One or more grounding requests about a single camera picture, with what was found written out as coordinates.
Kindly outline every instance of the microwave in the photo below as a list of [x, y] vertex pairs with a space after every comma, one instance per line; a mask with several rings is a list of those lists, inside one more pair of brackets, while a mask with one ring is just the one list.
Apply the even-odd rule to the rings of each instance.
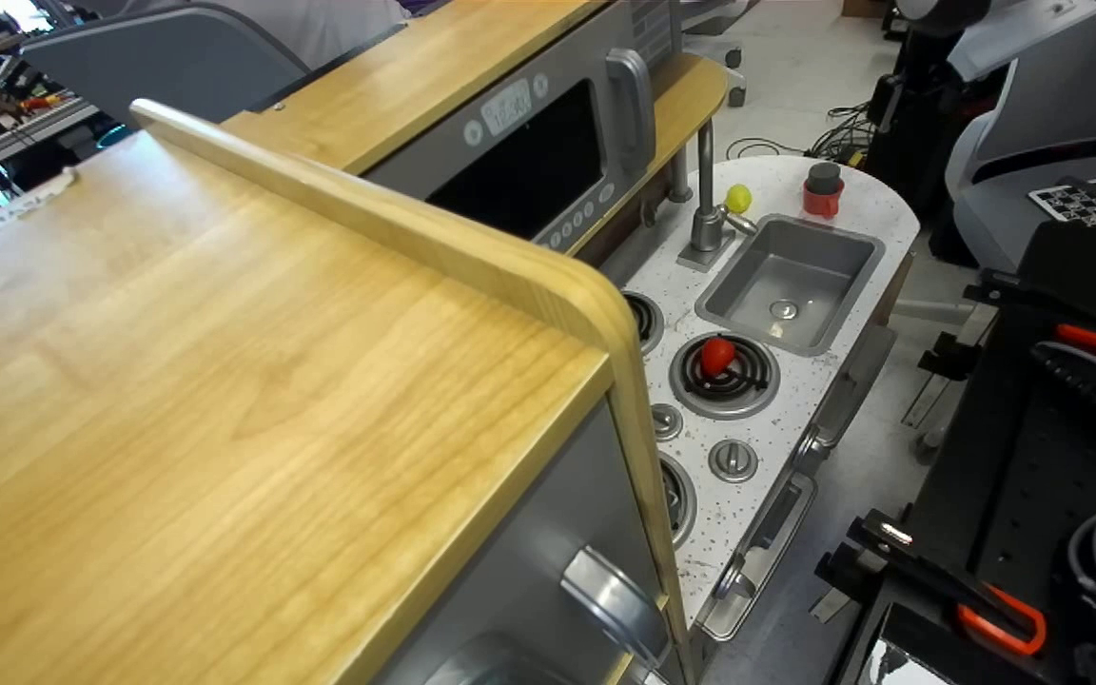
[[605, 4], [367, 177], [569, 251], [652, 167], [671, 6]]

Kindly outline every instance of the sink basin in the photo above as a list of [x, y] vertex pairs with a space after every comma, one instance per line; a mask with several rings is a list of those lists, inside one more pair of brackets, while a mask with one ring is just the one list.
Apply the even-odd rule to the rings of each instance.
[[702, 314], [770, 347], [822, 354], [881, 255], [876, 237], [770, 216], [706, 289]]

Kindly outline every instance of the faucet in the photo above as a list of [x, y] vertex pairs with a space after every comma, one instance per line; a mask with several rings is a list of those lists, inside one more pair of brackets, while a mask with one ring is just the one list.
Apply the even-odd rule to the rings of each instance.
[[727, 214], [722, 204], [713, 203], [713, 123], [706, 123], [697, 134], [697, 177], [702, 177], [702, 198], [694, 214], [694, 241], [679, 257], [697, 271], [708, 271], [731, 241]]

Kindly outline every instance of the floor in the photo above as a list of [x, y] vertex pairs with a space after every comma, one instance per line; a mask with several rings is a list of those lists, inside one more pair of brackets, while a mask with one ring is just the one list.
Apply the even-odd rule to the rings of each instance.
[[[876, 79], [890, 72], [895, 47], [883, 43], [881, 24], [841, 19], [841, 0], [761, 0], [722, 37], [742, 43], [746, 106], [717, 117], [717, 153], [754, 138], [761, 143], [736, 143], [736, 153], [812, 148], [831, 124], [835, 106], [867, 103]], [[898, 341], [881, 384], [848, 425], [841, 449], [818, 469], [818, 500], [802, 528], [764, 585], [749, 625], [708, 666], [708, 685], [818, 685], [827, 680], [845, 632], [857, 619], [848, 605], [818, 625], [812, 605], [827, 594], [815, 580], [822, 553], [838, 547], [845, 526], [867, 511], [902, 511], [920, 478], [924, 458], [917, 430], [902, 421], [924, 374], [917, 356], [935, 332], [959, 326], [959, 294], [969, 271], [935, 262], [917, 241], [912, 271], [902, 289], [902, 308], [890, 326]]]

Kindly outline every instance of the wooden countertop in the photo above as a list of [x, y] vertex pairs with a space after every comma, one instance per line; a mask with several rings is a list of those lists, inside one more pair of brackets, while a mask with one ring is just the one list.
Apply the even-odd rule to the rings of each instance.
[[0, 680], [369, 680], [602, 397], [673, 580], [605, 278], [139, 114], [0, 214]]
[[602, 0], [449, 0], [390, 43], [225, 131], [326, 167], [369, 170]]

